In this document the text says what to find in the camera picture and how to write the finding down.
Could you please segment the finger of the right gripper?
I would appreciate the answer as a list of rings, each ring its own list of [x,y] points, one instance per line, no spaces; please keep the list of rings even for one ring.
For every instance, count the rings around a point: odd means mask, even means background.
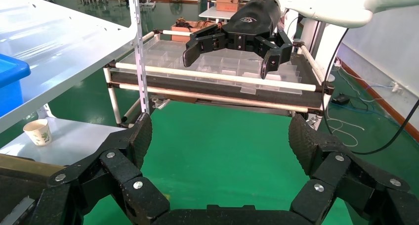
[[[283,30],[279,30],[268,38],[255,37],[255,53],[263,58],[260,77],[277,71],[280,64],[290,61],[293,44]]]
[[[183,52],[184,67],[190,67],[202,53],[224,49],[226,45],[226,34],[216,24],[193,32]]]

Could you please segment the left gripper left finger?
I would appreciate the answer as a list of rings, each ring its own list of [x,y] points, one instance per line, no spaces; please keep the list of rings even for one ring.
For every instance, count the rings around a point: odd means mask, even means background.
[[[107,196],[115,199],[132,224],[152,224],[169,211],[170,203],[141,172],[151,139],[147,113],[133,127],[109,134],[94,153],[49,177],[30,224],[81,225]]]

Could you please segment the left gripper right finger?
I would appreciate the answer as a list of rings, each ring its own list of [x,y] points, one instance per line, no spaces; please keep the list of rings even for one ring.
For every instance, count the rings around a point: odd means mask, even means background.
[[[371,225],[418,224],[419,201],[404,180],[358,158],[299,114],[291,119],[289,144],[309,177],[290,210],[310,224],[321,224],[337,198]]]

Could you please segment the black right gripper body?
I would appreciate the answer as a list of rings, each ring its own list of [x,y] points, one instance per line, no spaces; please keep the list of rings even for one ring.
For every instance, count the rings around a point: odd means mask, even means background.
[[[222,46],[228,49],[267,52],[281,17],[277,0],[250,0],[222,26]]]

